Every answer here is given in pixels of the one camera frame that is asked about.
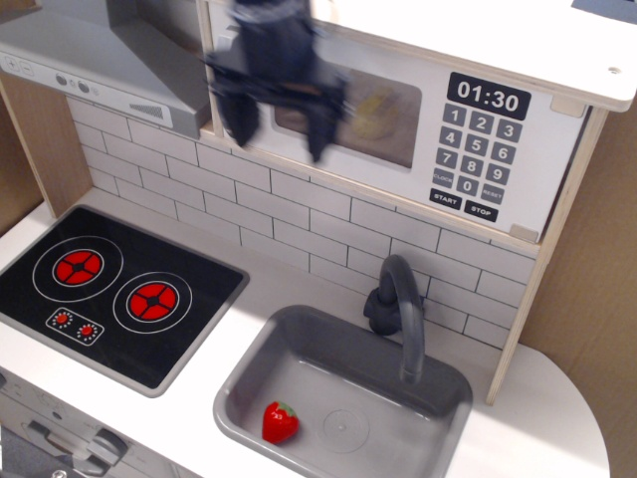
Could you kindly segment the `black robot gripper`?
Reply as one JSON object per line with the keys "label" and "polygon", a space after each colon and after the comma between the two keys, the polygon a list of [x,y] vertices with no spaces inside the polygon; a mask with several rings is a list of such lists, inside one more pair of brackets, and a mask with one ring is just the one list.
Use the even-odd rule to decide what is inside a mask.
{"label": "black robot gripper", "polygon": [[[306,107],[308,150],[319,162],[334,142],[343,117],[347,75],[319,57],[316,30],[307,1],[234,1],[230,18],[238,35],[227,49],[205,57],[217,76],[308,94],[325,102]],[[246,145],[260,121],[257,103],[247,95],[217,94],[221,121],[239,146]]]}

